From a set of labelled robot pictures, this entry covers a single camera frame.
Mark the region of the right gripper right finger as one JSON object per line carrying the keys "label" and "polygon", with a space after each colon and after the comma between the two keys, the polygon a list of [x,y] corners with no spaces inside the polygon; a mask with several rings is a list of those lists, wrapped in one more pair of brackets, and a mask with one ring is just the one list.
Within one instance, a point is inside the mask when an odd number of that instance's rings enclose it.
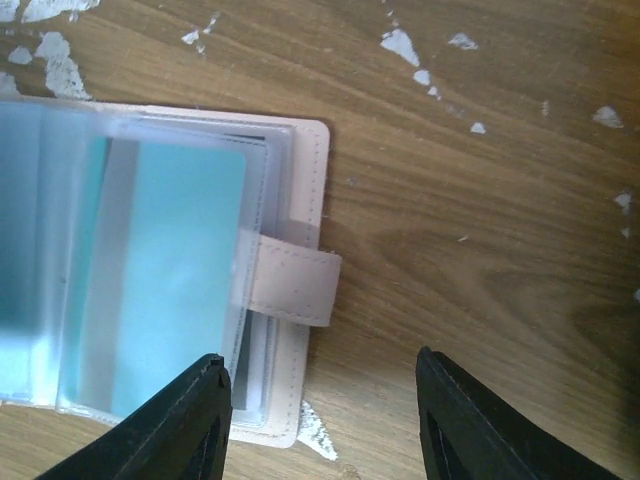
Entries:
{"label": "right gripper right finger", "polygon": [[445,354],[416,362],[420,441],[429,479],[615,479],[542,430]]}

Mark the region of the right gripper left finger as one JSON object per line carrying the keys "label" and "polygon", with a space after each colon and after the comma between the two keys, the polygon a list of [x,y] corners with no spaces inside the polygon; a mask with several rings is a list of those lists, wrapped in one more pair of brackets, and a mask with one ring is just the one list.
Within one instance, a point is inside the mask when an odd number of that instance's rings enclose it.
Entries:
{"label": "right gripper left finger", "polygon": [[207,354],[41,479],[221,479],[231,426],[224,359]]}

